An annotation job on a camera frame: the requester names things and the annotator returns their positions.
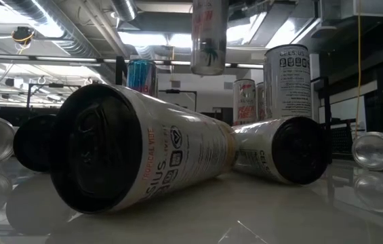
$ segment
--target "can lid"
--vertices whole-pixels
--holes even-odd
[[[49,171],[49,137],[55,120],[55,115],[33,117],[16,132],[14,153],[26,168],[38,172]]]
[[[277,171],[294,184],[310,184],[327,168],[325,136],[319,124],[306,117],[286,120],[273,138]]]
[[[60,108],[52,134],[52,180],[68,205],[93,214],[124,198],[140,168],[142,133],[119,91],[106,85],[78,89]]]
[[[271,52],[272,50],[276,50],[276,49],[283,48],[283,47],[303,47],[303,48],[305,48],[308,51],[308,48],[305,45],[301,45],[301,44],[285,44],[285,45],[278,45],[276,47],[273,47],[273,48],[270,48],[270,49],[266,50],[265,55],[268,52]]]
[[[367,132],[352,144],[354,160],[362,167],[383,170],[383,133]]]

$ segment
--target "can label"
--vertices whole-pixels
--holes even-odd
[[[134,185],[115,209],[213,178],[233,166],[235,139],[224,122],[129,89],[119,91],[133,104],[146,144]]]
[[[257,112],[256,115],[258,118],[258,121],[265,120],[265,84],[259,83],[256,85],[256,100],[257,102]]]
[[[265,54],[266,118],[312,117],[310,58],[305,47],[276,47]]]
[[[224,70],[227,12],[226,0],[193,1],[192,66]]]
[[[256,121],[256,85],[251,79],[233,83],[233,124],[243,125]]]

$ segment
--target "ductwork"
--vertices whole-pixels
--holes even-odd
[[[137,17],[137,5],[134,0],[110,0],[111,6],[121,21],[131,21]]]
[[[100,54],[52,0],[0,0],[10,10],[26,17],[30,25],[46,37],[72,41],[54,41],[71,56],[99,57]],[[114,83],[115,72],[106,64],[90,67]]]

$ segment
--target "pipe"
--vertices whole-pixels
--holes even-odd
[[[134,0],[110,0],[110,2],[121,21],[129,22],[137,17],[138,10]]]
[[[113,38],[113,40],[115,40],[116,44],[119,46],[119,48],[123,52],[123,55],[125,57],[128,57],[129,54],[127,52],[127,48],[125,44],[122,42],[121,38],[119,37],[119,34],[117,34],[116,29],[113,31],[112,28],[110,28],[110,22],[104,17],[104,14],[101,13],[98,7],[94,4],[93,0],[86,0],[86,2],[87,4],[89,4],[90,9],[94,12],[94,14],[98,17],[98,19],[101,20],[101,23],[105,26],[105,29],[107,30],[107,32],[110,33],[110,36]],[[102,26],[99,26],[99,27],[97,26],[96,28],[98,28],[99,31],[101,31],[101,29],[103,30]]]
[[[69,20],[62,10],[51,0],[0,0],[13,12],[26,17],[36,31],[45,37],[61,37],[73,41],[54,41],[54,43],[71,56],[100,57],[98,51],[85,38],[81,31]],[[90,67],[114,83],[115,72],[103,64]]]

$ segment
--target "energy drink can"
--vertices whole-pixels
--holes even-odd
[[[158,97],[157,65],[152,60],[130,60],[128,63],[127,87]]]
[[[233,127],[239,157],[234,169],[282,183],[310,184],[327,168],[324,134],[306,117]]]
[[[383,171],[383,133],[367,132],[352,144],[354,160],[370,170]]]
[[[193,74],[221,75],[224,72],[228,8],[228,0],[193,1]]]
[[[280,45],[265,53],[266,119],[312,117],[310,58],[307,47]]]
[[[256,100],[256,105],[258,106],[256,117],[258,121],[263,121],[265,120],[265,83],[263,82],[256,84]]]
[[[56,117],[51,175],[73,209],[123,209],[228,171],[226,123],[122,86],[87,85]]]
[[[256,85],[252,79],[233,83],[233,125],[256,121]]]

